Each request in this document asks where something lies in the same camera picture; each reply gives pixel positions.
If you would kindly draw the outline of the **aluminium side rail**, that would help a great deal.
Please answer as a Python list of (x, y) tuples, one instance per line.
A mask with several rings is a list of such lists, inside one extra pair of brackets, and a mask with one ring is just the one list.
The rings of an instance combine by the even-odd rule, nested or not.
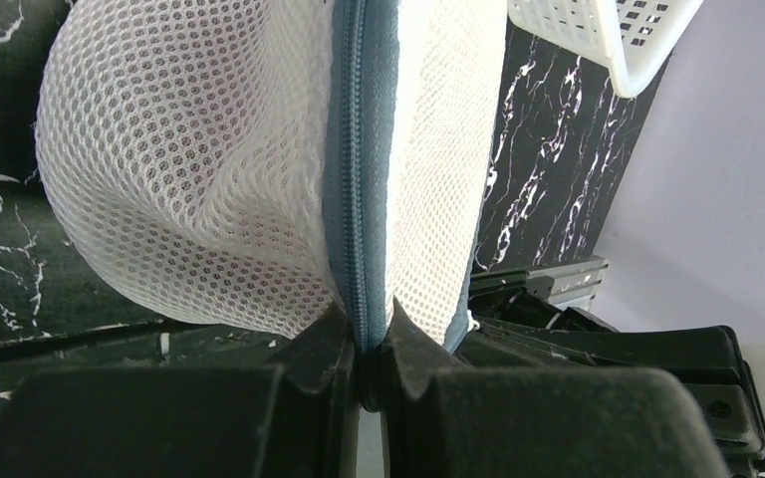
[(610, 266), (607, 259), (593, 256), (553, 266), (531, 266), (477, 273), (471, 277), (469, 308), (500, 311), (521, 292), (527, 292), (559, 309), (588, 310), (596, 298)]

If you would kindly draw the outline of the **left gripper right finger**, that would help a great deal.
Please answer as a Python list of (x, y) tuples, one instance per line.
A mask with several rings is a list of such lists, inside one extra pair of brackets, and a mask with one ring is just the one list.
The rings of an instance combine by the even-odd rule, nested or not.
[(646, 367), (475, 366), (396, 309), (359, 315), (390, 477), (724, 477), (703, 412)]

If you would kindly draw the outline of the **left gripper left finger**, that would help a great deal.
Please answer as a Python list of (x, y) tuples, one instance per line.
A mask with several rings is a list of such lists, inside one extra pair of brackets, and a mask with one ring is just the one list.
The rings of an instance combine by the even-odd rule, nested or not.
[(258, 365), (42, 374), (0, 413), (0, 477), (351, 477), (355, 361), (331, 307)]

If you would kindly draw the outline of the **white mesh bag blue zipper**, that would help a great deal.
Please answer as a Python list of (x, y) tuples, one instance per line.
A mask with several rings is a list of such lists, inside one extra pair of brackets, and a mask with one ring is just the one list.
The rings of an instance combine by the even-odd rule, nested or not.
[(404, 311), (455, 349), (505, 51), (502, 1), (80, 1), (36, 149), (90, 267), (169, 318), (359, 350)]

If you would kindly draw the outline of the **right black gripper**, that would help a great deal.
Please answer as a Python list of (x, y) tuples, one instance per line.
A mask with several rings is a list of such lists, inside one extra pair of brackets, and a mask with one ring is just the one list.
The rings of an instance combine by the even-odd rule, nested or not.
[(729, 469), (765, 472), (765, 419), (732, 329), (622, 333), (590, 313), (559, 310), (525, 290), (477, 293), (468, 306), (479, 328), (463, 340), (462, 361), (667, 371), (697, 401)]

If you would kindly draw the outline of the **white plastic basket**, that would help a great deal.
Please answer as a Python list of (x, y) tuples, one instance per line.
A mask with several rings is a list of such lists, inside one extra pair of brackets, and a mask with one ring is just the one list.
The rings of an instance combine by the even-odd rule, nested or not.
[(606, 68), (614, 93), (640, 95), (702, 6), (702, 0), (519, 0), (518, 28)]

